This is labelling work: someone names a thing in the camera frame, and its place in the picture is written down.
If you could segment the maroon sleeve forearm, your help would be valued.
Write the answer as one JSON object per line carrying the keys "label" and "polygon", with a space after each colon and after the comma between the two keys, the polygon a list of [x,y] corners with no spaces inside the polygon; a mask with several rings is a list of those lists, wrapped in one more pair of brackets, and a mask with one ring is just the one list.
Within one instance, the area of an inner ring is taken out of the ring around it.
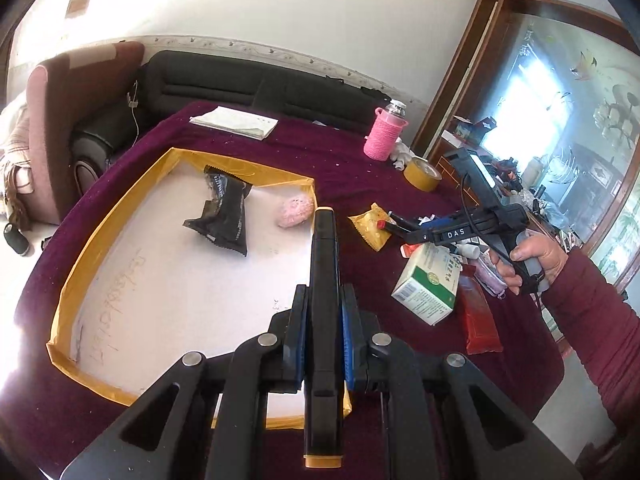
{"label": "maroon sleeve forearm", "polygon": [[542,294],[618,429],[639,419],[639,317],[593,262],[572,250]]}

